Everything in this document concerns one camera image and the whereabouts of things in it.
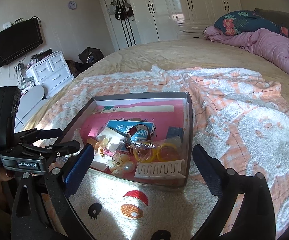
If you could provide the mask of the clear bag white card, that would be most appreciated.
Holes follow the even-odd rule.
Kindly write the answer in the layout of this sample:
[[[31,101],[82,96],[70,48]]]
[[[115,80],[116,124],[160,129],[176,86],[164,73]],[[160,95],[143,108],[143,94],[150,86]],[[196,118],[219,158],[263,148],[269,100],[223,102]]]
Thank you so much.
[[[104,155],[104,157],[101,157],[100,155],[95,155],[90,167],[92,169],[104,172],[108,168],[106,163],[110,160],[112,160],[112,157],[110,156]]]

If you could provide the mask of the cream flower hair clip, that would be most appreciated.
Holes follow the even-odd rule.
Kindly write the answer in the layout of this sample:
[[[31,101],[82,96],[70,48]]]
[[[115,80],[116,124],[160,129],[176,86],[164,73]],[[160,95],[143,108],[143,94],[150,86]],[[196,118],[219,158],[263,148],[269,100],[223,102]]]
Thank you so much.
[[[106,146],[108,145],[108,143],[109,143],[109,139],[106,139],[106,138],[101,140],[101,141],[97,141],[94,144],[95,152],[97,152],[101,156],[105,155],[105,149],[106,149]]]

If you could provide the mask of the white wavy hair comb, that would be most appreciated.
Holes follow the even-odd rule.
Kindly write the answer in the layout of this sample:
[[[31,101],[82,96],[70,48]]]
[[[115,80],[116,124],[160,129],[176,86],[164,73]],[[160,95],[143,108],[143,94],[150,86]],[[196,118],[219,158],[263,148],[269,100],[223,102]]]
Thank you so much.
[[[175,160],[156,163],[139,163],[135,178],[140,179],[185,179],[184,165],[185,160]]]

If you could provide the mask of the pearl hair clip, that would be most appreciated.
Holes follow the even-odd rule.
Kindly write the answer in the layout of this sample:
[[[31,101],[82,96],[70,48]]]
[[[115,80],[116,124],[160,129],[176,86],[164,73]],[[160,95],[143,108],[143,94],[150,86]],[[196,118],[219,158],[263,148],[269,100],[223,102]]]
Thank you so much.
[[[106,165],[111,174],[116,177],[123,177],[125,173],[131,173],[136,168],[136,164],[130,159],[129,155],[120,153],[114,154]]]

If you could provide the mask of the clear plastic bag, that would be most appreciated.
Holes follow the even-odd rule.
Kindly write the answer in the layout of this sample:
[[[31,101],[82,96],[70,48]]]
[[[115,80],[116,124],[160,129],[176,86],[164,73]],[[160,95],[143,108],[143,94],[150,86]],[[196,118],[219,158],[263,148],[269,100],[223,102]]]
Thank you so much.
[[[116,152],[117,150],[120,150],[127,140],[124,135],[121,135],[109,127],[105,127],[99,133],[99,135],[96,136],[96,139],[98,141],[107,142],[105,147],[110,152]]]

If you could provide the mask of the blue jewelry card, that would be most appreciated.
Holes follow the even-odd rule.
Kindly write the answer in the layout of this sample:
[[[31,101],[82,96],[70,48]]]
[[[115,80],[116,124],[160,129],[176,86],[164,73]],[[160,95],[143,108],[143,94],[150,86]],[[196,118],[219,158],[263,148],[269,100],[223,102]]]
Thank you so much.
[[[184,129],[182,127],[169,127],[166,138],[179,137],[183,141]]]

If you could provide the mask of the yellow hoop earrings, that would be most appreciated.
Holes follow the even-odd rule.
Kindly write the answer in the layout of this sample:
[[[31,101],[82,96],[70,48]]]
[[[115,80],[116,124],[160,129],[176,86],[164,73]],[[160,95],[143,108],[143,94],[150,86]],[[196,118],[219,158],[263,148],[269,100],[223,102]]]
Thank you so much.
[[[181,159],[179,146],[171,142],[134,142],[129,151],[139,163],[168,162]]]

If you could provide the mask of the white round chair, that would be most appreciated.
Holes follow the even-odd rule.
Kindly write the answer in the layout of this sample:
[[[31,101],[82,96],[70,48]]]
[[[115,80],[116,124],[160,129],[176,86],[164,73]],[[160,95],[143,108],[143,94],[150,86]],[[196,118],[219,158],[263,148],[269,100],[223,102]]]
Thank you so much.
[[[20,105],[15,119],[15,132],[21,131],[30,118],[48,102],[45,97],[45,89],[41,85],[33,86],[20,99]]]

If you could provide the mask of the peach white fleece blanket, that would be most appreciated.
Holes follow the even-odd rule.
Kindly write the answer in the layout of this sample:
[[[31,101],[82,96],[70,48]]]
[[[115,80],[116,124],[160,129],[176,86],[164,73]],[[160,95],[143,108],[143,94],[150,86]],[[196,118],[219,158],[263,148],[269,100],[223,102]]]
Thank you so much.
[[[95,96],[187,92],[193,104],[193,144],[239,174],[264,174],[271,192],[276,236],[289,227],[289,97],[283,85],[243,68],[189,68],[83,74],[41,109],[28,128],[65,128]],[[217,198],[195,165],[180,190],[162,190],[98,172],[86,175],[70,198],[97,239],[190,239]]]

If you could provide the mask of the white drawer cabinet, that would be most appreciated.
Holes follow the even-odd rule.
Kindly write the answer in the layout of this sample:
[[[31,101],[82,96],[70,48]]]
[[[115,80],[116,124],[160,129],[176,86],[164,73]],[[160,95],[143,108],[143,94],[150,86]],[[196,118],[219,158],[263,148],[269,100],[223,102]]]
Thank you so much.
[[[26,70],[26,75],[34,78],[35,85],[44,88],[47,99],[55,96],[74,79],[62,51],[56,51],[33,64]]]

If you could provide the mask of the dark floral pillow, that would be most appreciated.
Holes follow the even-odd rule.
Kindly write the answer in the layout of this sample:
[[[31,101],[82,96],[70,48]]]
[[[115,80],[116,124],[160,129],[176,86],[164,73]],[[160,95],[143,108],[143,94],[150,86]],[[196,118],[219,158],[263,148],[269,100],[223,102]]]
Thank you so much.
[[[213,25],[227,36],[234,36],[243,32],[254,32],[258,29],[268,29],[271,32],[289,37],[289,30],[267,20],[254,11],[238,10],[219,18]]]

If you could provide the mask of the dark grey headboard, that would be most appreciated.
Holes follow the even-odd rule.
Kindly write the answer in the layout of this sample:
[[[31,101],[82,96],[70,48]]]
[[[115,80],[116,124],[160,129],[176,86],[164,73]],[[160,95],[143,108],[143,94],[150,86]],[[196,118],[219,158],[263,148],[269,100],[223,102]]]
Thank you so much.
[[[273,23],[286,27],[289,30],[289,13],[274,11],[274,10],[264,10],[255,8],[254,11],[263,18],[272,21]]]

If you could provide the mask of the hanging bags on door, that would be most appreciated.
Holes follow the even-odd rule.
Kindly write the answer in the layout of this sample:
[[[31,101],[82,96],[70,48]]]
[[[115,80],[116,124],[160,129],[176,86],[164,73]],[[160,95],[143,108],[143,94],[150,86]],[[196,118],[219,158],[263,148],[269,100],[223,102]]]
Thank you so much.
[[[109,15],[113,15],[118,21],[127,20],[134,17],[132,6],[127,0],[111,0],[107,6]]]

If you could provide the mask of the black wall television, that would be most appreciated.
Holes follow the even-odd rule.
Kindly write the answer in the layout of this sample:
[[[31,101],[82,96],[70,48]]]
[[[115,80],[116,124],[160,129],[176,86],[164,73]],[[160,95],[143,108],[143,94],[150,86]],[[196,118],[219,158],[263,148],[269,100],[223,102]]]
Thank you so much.
[[[6,66],[43,44],[37,17],[0,32],[0,67]]]

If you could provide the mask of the purple wall clock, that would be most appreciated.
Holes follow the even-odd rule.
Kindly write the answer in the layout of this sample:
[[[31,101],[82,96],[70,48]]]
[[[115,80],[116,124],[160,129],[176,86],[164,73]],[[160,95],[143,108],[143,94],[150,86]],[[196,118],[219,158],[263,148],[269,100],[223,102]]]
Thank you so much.
[[[73,1],[73,0],[69,1],[68,2],[68,8],[70,10],[75,10],[77,8],[77,3],[75,1]]]

